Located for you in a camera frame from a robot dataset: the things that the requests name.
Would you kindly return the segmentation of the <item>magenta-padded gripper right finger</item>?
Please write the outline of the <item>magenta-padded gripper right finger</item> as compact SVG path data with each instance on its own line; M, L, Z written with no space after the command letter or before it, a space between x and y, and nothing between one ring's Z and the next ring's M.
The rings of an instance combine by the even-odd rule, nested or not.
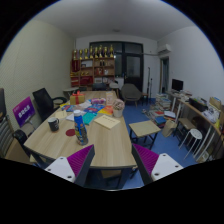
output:
M132 155L145 185L182 169L168 154L156 154L138 144L132 144Z

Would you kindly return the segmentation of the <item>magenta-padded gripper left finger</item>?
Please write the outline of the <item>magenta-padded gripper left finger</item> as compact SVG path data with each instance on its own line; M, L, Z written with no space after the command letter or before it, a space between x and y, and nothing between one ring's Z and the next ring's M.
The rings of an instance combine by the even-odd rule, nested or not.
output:
M69 157L57 158L46 171L76 185L84 186L94 155L94 145L89 145Z

